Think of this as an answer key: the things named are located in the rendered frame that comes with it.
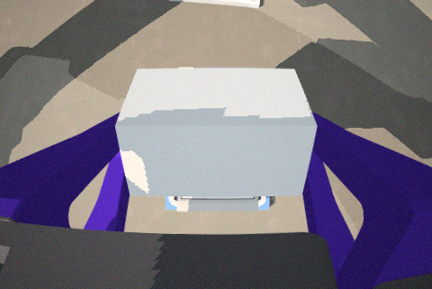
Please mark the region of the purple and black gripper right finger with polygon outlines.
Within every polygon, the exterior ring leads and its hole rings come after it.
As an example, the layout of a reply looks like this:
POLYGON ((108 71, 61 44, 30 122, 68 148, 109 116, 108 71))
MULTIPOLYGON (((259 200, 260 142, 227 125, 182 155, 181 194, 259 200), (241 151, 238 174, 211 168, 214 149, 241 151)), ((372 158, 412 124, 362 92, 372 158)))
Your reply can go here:
POLYGON ((312 114, 317 130, 302 196, 308 232, 328 243, 337 289, 431 274, 432 167, 312 114), (355 240, 323 162, 363 207, 355 240))

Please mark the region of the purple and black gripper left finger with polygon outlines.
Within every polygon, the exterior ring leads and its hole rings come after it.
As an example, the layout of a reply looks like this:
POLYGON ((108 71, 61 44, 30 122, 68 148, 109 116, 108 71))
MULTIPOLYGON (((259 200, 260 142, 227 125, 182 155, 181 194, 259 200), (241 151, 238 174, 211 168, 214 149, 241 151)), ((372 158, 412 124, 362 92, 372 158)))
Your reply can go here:
POLYGON ((70 228, 70 205, 109 163, 84 229, 124 231, 130 192, 115 130, 119 114, 0 167, 0 216, 70 228))

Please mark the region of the grey rectangular block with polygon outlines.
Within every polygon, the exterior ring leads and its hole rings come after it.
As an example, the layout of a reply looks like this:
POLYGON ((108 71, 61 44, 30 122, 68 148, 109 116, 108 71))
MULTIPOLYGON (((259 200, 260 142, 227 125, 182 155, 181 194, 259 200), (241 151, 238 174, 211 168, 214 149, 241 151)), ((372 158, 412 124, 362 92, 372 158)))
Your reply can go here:
POLYGON ((295 69, 137 69, 115 130, 130 195, 302 195, 317 123, 295 69))

